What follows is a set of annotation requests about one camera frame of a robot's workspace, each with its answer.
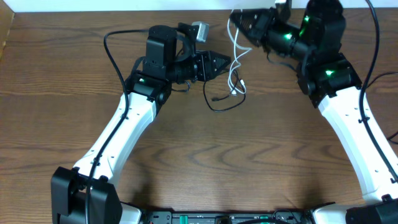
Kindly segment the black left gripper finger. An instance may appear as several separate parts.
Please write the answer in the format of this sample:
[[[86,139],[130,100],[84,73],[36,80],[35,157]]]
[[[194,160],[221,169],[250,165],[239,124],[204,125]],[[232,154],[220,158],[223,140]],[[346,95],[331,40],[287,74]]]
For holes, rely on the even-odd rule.
[[[231,57],[210,51],[211,62],[214,67],[227,67],[231,63]]]
[[[223,65],[216,65],[212,64],[211,65],[211,79],[215,79],[217,76],[221,75],[224,72],[228,72],[228,64],[223,64]]]

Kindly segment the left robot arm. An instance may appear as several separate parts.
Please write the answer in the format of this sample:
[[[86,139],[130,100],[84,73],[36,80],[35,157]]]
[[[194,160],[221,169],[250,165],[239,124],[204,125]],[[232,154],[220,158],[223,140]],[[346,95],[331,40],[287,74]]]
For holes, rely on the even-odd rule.
[[[204,22],[157,25],[147,30],[146,54],[127,78],[110,122],[73,168],[59,167],[51,179],[54,223],[139,223],[142,211],[120,201],[116,188],[123,167],[144,130],[159,114],[175,83],[207,82],[231,59],[198,50],[209,26]]]

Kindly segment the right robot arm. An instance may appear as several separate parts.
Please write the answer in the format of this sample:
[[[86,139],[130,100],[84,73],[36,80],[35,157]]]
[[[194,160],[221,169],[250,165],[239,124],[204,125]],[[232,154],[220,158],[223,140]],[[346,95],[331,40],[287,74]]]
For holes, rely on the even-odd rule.
[[[308,2],[300,27],[288,9],[233,12],[250,43],[298,61],[297,82],[338,136],[358,178],[364,205],[329,203],[304,211],[301,223],[396,223],[397,156],[373,116],[366,90],[341,53],[346,27],[339,1]]]

